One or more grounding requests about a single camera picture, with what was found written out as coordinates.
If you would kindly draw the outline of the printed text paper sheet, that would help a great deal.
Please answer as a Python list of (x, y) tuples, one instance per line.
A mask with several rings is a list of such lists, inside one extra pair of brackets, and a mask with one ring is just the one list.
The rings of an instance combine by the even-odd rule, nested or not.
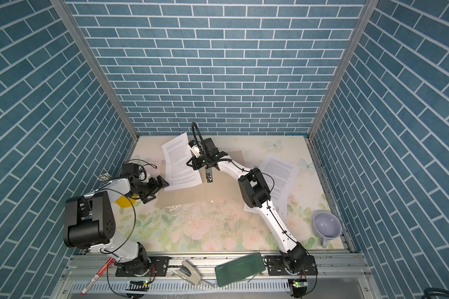
[(162, 145), (165, 180), (169, 184), (166, 191), (193, 188), (202, 184), (199, 171), (187, 165), (192, 158), (188, 142), (187, 133), (183, 133)]

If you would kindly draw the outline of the beige cardboard folder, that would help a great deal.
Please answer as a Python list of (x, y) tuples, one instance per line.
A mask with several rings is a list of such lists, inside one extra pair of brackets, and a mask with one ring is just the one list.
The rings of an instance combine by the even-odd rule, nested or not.
[[(166, 191), (162, 189), (155, 200), (159, 208), (167, 208), (182, 204), (213, 202), (219, 199), (242, 199), (238, 182), (229, 174), (213, 169), (213, 182), (208, 183), (205, 169), (198, 170), (202, 178), (202, 184), (193, 188)], [(161, 165), (161, 174), (165, 176), (165, 161)]]

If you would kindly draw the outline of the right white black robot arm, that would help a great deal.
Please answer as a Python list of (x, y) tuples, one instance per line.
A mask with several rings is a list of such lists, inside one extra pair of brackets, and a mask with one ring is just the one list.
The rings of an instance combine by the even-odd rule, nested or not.
[(237, 180), (245, 204), (258, 212), (274, 235), (285, 268), (291, 274), (303, 270), (310, 254), (290, 233), (276, 211), (264, 173), (259, 168), (251, 169), (234, 162), (228, 153), (219, 151), (210, 138), (202, 141), (192, 140), (188, 143), (188, 149), (192, 157), (187, 166), (194, 170), (206, 168), (207, 176), (211, 176), (212, 169), (215, 168)]

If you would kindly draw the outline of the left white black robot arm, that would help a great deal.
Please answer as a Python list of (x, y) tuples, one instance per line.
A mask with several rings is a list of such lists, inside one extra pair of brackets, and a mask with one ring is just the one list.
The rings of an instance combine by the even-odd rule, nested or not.
[(149, 175), (144, 166), (126, 163), (119, 177), (95, 191), (70, 198), (65, 203), (63, 241), (67, 247), (94, 250), (115, 260), (118, 269), (134, 276), (145, 275), (150, 268), (144, 246), (131, 241), (116, 229), (112, 204), (124, 198), (133, 204), (137, 196), (144, 204), (169, 187), (161, 176)]

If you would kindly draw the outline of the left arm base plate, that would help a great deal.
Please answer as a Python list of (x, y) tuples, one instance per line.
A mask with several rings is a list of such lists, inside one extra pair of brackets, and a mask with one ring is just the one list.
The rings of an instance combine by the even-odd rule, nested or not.
[(136, 267), (123, 266), (119, 267), (118, 263), (115, 263), (117, 270), (115, 272), (116, 277), (165, 277), (167, 275), (168, 267), (170, 263), (169, 256), (151, 256), (148, 258), (148, 265), (144, 268), (143, 274), (139, 274)]

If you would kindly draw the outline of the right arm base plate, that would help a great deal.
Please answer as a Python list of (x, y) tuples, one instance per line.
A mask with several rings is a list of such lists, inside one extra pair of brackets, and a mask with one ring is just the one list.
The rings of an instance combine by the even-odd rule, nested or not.
[(309, 255), (304, 259), (301, 270), (295, 272), (287, 269), (284, 265), (283, 257), (280, 255), (266, 255), (263, 257), (264, 265), (267, 268), (269, 276), (302, 275), (313, 276), (318, 274), (318, 268), (314, 256)]

